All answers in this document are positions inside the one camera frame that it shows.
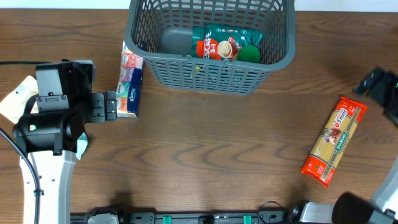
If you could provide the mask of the Kleenex tissue multipack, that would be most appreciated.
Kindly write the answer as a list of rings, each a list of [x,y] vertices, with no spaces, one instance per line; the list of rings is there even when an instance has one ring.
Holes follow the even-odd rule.
[[[133,53],[123,42],[121,67],[116,89],[118,117],[137,118],[141,100],[144,59]]]

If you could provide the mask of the orange spaghetti packet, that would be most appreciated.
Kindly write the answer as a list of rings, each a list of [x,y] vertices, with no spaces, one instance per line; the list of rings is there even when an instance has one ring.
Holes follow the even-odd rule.
[[[336,168],[368,107],[341,97],[319,134],[300,172],[330,185]]]

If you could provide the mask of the green Nescafe coffee bag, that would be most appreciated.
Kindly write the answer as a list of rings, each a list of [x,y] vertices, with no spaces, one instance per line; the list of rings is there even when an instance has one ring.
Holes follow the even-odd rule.
[[[194,27],[191,55],[213,60],[232,59],[243,47],[256,46],[262,39],[263,34],[254,29],[219,24]]]

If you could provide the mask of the green lidded jar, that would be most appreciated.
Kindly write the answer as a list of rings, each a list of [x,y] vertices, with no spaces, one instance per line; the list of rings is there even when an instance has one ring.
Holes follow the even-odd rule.
[[[260,51],[254,45],[244,46],[236,55],[236,60],[242,62],[259,63],[260,59]]]

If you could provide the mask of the teal packet under arm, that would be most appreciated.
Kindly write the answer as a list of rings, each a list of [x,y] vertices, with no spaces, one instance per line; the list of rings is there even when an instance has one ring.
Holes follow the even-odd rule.
[[[88,147],[88,136],[84,132],[77,139],[77,143],[76,143],[76,158],[78,160],[81,160],[87,147]]]

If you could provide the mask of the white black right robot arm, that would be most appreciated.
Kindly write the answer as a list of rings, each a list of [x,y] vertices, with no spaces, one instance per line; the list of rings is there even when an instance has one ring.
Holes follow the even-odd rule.
[[[384,108],[384,116],[397,122],[397,75],[376,67],[354,88]],[[304,162],[301,173],[329,186],[336,168],[367,106],[342,96]],[[370,201],[345,192],[335,203],[306,201],[291,211],[292,223],[397,223],[397,164],[393,164]]]

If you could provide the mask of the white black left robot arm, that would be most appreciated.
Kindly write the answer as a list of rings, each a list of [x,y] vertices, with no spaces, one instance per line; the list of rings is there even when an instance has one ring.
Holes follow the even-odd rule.
[[[62,60],[35,68],[38,94],[13,128],[22,159],[24,223],[69,223],[70,187],[85,124],[117,118],[116,93],[94,93],[91,60]]]

